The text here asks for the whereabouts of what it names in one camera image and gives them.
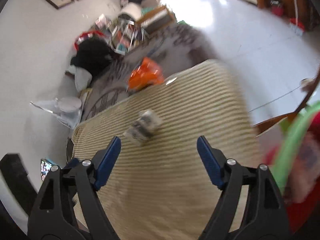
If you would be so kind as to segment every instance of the wooden furniture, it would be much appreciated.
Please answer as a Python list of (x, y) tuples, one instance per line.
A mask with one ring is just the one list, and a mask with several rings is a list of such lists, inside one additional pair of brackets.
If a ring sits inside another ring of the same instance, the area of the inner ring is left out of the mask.
[(300, 103), (300, 105), (297, 107), (296, 110), (294, 110), (291, 113), (288, 114), (283, 114), (274, 118), (271, 118), (269, 120), (263, 121), (261, 123), (258, 123), (255, 125), (255, 128), (258, 130), (259, 134), (268, 130), (270, 127), (272, 127), (273, 125), (275, 125), (277, 122), (279, 122), (280, 120), (282, 120), (285, 117), (288, 117), (289, 122), (292, 122), (295, 117), (298, 115), (298, 113), (307, 106), (307, 102), (310, 99), (310, 97), (312, 96), (313, 92), (315, 91), (316, 87), (318, 86), (320, 81), (320, 63), (318, 66), (318, 70), (317, 70), (317, 74), (316, 77), (314, 78), (314, 82), (312, 84), (312, 86), (310, 87), (309, 92), (307, 93), (307, 95), (305, 96), (305, 98), (302, 100), (302, 102)]
[[(277, 0), (284, 4), (284, 15), (295, 18), (294, 0)], [(299, 20), (304, 24), (306, 30), (312, 28), (313, 17), (318, 18), (318, 13), (309, 0), (297, 0)]]
[[(143, 24), (146, 21), (151, 20), (154, 16), (156, 16), (158, 13), (161, 13), (162, 11), (166, 11), (167, 14), (164, 17), (161, 17), (157, 20), (155, 20), (154, 22), (152, 22), (151, 24), (148, 24), (148, 27), (143, 26)], [(140, 18), (136, 23), (138, 25), (141, 25), (141, 27), (143, 27), (147, 33), (149, 35), (152, 35), (153, 33), (155, 33), (156, 31), (163, 29), (165, 27), (167, 27), (168, 25), (177, 22), (175, 15), (168, 10), (168, 8), (163, 5), (161, 7), (155, 8), (152, 11), (147, 12), (142, 18)], [(148, 31), (148, 29), (150, 29), (149, 27), (151, 25), (154, 25), (152, 29), (152, 31)]]

